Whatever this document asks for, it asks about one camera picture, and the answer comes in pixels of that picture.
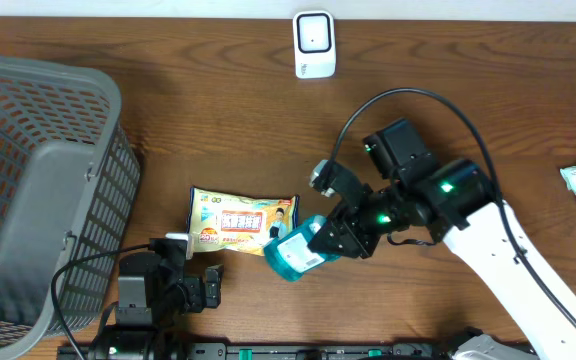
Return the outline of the wet wipes pack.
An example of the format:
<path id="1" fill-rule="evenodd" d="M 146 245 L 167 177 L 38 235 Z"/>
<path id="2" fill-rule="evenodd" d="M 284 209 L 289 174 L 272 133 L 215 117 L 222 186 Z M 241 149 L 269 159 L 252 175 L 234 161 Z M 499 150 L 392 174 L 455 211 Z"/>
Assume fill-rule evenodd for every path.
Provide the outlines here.
<path id="1" fill-rule="evenodd" d="M 296 227 L 299 200 L 297 195 L 251 198 L 193 187 L 188 214 L 193 250 L 262 256 L 267 244 Z"/>

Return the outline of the teal mouthwash bottle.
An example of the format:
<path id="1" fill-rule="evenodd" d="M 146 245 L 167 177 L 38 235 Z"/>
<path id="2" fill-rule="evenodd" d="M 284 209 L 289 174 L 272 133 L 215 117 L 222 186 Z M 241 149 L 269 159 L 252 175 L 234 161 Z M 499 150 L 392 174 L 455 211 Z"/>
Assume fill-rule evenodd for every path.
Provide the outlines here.
<path id="1" fill-rule="evenodd" d="M 308 248 L 326 222 L 324 216 L 314 215 L 291 231 L 285 224 L 273 223 L 269 229 L 270 241 L 263 248 L 272 270 L 284 280 L 296 282 L 308 271 L 337 261 L 337 255 L 315 253 Z"/>

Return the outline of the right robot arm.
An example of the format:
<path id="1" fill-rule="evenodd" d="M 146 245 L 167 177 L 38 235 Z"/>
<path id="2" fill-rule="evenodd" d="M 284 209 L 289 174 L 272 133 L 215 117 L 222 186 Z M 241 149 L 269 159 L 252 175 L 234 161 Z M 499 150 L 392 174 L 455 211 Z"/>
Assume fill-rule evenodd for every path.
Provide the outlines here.
<path id="1" fill-rule="evenodd" d="M 363 140 L 389 186 L 374 191 L 336 161 L 311 185 L 341 200 L 308 244 L 318 254 L 368 258 L 379 240 L 409 227 L 428 230 L 487 285 L 540 359 L 576 359 L 576 296 L 539 253 L 512 208 L 472 161 L 441 165 L 400 119 Z"/>

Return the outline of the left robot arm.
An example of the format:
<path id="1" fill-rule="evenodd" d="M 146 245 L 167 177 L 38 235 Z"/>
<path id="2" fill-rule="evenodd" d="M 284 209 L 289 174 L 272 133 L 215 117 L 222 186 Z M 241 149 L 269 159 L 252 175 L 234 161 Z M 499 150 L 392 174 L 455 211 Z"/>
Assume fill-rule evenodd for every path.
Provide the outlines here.
<path id="1" fill-rule="evenodd" d="M 221 303 L 224 266 L 204 276 L 185 273 L 186 257 L 139 252 L 121 259 L 119 300 L 102 316 L 88 359 L 186 359 L 188 347 L 172 332 L 174 318 Z"/>

